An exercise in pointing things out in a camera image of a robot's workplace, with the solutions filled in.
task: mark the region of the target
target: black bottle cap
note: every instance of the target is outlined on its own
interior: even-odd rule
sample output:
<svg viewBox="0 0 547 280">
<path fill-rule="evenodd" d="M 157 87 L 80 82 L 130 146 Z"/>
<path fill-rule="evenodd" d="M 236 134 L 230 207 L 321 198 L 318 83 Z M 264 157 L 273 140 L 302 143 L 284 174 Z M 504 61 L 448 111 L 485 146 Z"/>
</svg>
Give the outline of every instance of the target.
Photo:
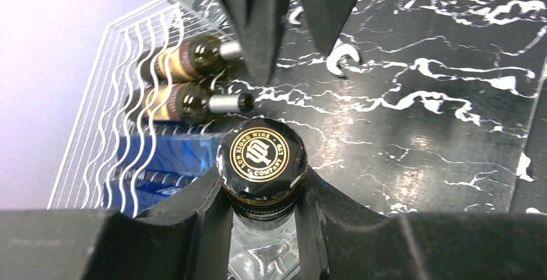
<svg viewBox="0 0 547 280">
<path fill-rule="evenodd" d="M 269 221 L 292 211 L 308 157 L 302 139 L 288 125 L 251 119 L 224 137 L 217 168 L 234 211 L 249 219 Z"/>
</svg>

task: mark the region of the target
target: clear glass bottle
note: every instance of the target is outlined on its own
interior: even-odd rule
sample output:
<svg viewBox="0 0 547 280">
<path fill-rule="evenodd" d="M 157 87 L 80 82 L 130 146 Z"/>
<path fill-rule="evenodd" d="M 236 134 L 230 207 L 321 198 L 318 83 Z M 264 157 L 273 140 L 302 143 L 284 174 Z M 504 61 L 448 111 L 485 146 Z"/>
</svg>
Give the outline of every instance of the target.
<svg viewBox="0 0 547 280">
<path fill-rule="evenodd" d="M 291 279 L 300 270 L 293 210 L 308 168 L 302 139 L 284 123 L 251 119 L 224 137 L 217 168 L 234 209 L 231 277 Z"/>
<path fill-rule="evenodd" d="M 234 215 L 228 271 L 235 279 L 291 279 L 300 271 L 294 214 L 285 220 L 268 230 Z"/>
</svg>

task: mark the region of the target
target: wine bottle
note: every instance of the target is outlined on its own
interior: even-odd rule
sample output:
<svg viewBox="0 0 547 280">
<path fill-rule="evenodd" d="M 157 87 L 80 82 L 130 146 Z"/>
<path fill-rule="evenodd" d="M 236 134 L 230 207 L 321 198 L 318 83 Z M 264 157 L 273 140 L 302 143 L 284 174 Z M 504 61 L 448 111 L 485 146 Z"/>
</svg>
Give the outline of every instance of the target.
<svg viewBox="0 0 547 280">
<path fill-rule="evenodd" d="M 300 270 L 293 210 L 307 168 L 302 139 L 284 123 L 251 119 L 224 137 L 217 169 L 234 210 L 228 271 L 236 279 L 292 279 Z"/>
<path fill-rule="evenodd" d="M 131 120 L 136 122 L 140 112 L 146 109 L 143 121 L 152 118 L 157 122 L 196 125 L 209 122 L 213 114 L 245 113 L 254 107 L 254 98 L 250 94 L 218 95 L 195 83 L 180 83 L 172 85 L 171 89 L 167 85 L 160 85 L 152 101 L 154 93 L 154 88 L 147 88 L 134 91 L 132 96 L 128 95 L 126 113 Z"/>
<path fill-rule="evenodd" d="M 192 80 L 201 80 L 211 75 L 217 75 L 226 68 L 226 60 L 241 56 L 241 46 L 238 41 L 222 43 L 211 35 L 200 35 L 188 42 L 183 42 L 180 47 L 170 43 L 160 53 L 162 47 L 154 48 L 152 56 L 141 66 L 141 77 L 149 83 L 153 83 L 150 64 L 154 62 L 154 73 L 159 81 L 167 80 L 168 71 L 165 68 L 165 59 L 173 83 L 181 83 Z M 145 51 L 139 56 L 137 62 L 142 61 L 150 54 Z"/>
</svg>

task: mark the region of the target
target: blue object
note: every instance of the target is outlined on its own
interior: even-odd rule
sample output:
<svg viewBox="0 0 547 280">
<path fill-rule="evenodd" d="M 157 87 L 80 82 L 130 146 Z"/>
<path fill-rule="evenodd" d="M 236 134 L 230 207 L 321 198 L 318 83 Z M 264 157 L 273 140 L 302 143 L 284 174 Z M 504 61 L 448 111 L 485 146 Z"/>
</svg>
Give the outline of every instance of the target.
<svg viewBox="0 0 547 280">
<path fill-rule="evenodd" d="M 160 201 L 178 193 L 184 187 L 194 182 L 198 176 L 193 175 L 175 175 L 164 174 L 159 172 L 146 172 L 144 179 L 139 179 L 135 183 L 135 192 L 138 198 L 138 211 L 142 212 L 144 209 L 159 203 Z M 112 180 L 110 182 L 110 188 L 112 189 L 112 196 L 107 195 L 106 183 L 103 186 L 104 199 L 103 206 L 108 206 L 108 202 L 111 199 L 112 204 L 110 208 L 121 209 L 121 191 L 119 188 L 119 180 Z M 133 217 L 133 197 L 131 196 L 131 180 L 127 179 L 123 181 L 123 191 L 125 192 L 126 205 L 123 210 L 123 214 L 128 217 Z"/>
<path fill-rule="evenodd" d="M 215 164 L 217 149 L 224 136 L 225 134 L 156 136 L 156 149 L 145 169 L 173 174 L 203 175 Z M 135 161 L 141 146 L 141 138 L 138 135 L 120 137 L 118 159 L 122 159 L 126 152 L 128 141 L 129 149 L 127 156 L 121 161 L 122 166 L 129 166 Z M 133 167 L 142 167 L 151 150 L 152 136 L 145 136 L 143 153 Z"/>
</svg>

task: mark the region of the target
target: black marble surface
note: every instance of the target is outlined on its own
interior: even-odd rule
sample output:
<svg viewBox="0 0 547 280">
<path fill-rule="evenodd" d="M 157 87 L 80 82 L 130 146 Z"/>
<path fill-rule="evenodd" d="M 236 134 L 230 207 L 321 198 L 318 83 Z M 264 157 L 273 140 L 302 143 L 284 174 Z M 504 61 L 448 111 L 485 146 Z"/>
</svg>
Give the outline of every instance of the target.
<svg viewBox="0 0 547 280">
<path fill-rule="evenodd" d="M 524 149 L 511 210 L 547 215 L 547 85 L 543 84 Z"/>
<path fill-rule="evenodd" d="M 253 93 L 250 117 L 293 127 L 311 166 L 372 210 L 505 212 L 541 87 L 546 1 L 359 0 L 341 34 L 362 58 L 347 79 L 327 71 L 304 18 L 270 85 L 226 91 Z"/>
</svg>

